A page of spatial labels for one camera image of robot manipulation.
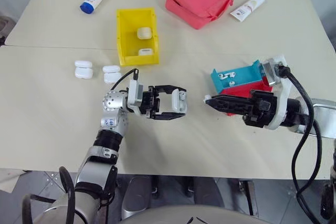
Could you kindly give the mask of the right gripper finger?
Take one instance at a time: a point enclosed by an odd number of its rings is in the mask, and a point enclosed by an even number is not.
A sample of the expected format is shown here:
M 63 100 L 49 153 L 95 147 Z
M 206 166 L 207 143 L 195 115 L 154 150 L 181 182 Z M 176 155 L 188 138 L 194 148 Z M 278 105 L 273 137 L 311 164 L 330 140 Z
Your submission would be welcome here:
M 238 115 L 248 115 L 252 112 L 254 106 L 253 105 L 239 105 L 234 104 L 233 106 L 228 105 L 210 105 L 213 109 L 219 112 L 225 112 L 229 114 L 238 114 Z
M 210 96 L 210 98 L 207 95 L 204 99 L 205 104 L 210 104 L 211 102 L 219 102 L 219 101 L 228 102 L 228 103 L 244 104 L 244 105 L 254 104 L 250 98 L 244 98 L 244 97 L 227 95 L 227 94 L 219 94 L 215 96 Z

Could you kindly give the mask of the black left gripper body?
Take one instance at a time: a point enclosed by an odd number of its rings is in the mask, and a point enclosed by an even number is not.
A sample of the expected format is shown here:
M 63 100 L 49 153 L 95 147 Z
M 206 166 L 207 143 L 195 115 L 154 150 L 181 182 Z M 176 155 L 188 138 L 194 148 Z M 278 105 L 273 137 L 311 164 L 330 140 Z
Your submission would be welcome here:
M 143 91 L 141 102 L 141 115 L 147 118 L 160 118 L 160 86 L 149 86 L 148 91 Z

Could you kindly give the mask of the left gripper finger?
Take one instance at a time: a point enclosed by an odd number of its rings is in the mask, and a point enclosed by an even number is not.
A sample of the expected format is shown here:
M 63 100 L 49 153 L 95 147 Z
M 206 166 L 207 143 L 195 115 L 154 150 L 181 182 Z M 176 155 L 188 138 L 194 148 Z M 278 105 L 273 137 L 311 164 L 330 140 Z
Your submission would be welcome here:
M 156 112 L 152 112 L 153 120 L 173 120 L 183 116 L 186 116 L 186 114 L 177 112 L 162 112 L 161 114 L 157 114 Z
M 159 93 L 172 94 L 175 89 L 186 92 L 186 89 L 173 85 L 160 85 L 153 88 L 155 95 L 159 95 Z

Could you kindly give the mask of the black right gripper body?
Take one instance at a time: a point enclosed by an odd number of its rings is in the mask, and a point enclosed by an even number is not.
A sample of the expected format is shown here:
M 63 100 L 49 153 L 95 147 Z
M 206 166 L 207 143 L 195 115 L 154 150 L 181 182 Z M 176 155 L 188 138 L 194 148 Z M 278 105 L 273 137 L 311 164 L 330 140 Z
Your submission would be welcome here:
M 251 90 L 249 101 L 253 108 L 251 112 L 243 116 L 243 121 L 248 126 L 263 128 L 268 125 L 275 116 L 277 97 L 272 92 Z

